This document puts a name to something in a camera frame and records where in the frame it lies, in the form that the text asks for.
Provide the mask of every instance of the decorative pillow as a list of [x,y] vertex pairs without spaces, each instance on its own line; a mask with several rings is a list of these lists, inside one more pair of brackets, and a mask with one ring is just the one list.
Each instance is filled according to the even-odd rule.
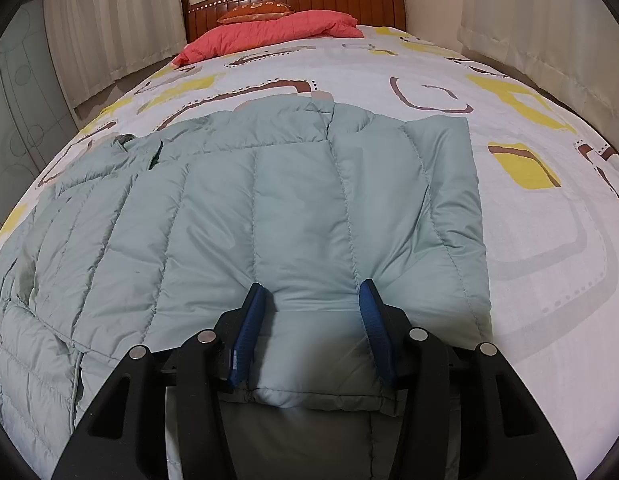
[[172,63],[184,66],[204,59],[244,52],[259,46],[315,36],[363,38],[358,20],[335,10],[302,10],[269,22],[230,23],[212,28],[187,45]]
[[253,4],[244,4],[226,12],[218,19],[218,22],[226,24],[277,20],[283,16],[289,16],[292,12],[294,12],[293,9],[287,4],[279,2],[256,2]]

